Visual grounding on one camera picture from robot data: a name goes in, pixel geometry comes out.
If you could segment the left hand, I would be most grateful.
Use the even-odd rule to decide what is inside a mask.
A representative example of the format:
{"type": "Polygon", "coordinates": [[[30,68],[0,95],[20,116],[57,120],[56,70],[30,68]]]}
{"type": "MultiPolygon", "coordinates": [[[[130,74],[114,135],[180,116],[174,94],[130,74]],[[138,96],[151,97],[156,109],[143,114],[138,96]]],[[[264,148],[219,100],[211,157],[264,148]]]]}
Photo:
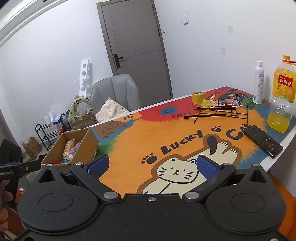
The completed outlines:
{"type": "Polygon", "coordinates": [[[17,205],[20,202],[24,189],[19,189],[19,179],[1,181],[1,186],[4,187],[3,197],[1,198],[1,232],[9,231],[18,236],[23,231],[17,205]]]}

